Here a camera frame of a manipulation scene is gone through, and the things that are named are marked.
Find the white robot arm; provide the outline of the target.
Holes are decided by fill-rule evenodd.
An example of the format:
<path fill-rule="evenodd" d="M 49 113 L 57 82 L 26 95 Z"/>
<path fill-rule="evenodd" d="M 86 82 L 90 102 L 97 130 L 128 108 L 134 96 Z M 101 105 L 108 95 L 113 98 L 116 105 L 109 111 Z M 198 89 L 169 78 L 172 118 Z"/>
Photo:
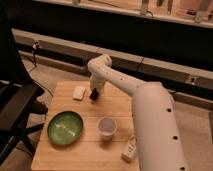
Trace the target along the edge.
<path fill-rule="evenodd" d="M 103 54 L 88 62 L 90 87 L 106 81 L 129 95 L 140 171 L 189 171 L 173 110 L 173 98 L 160 82 L 146 82 L 111 68 Z"/>

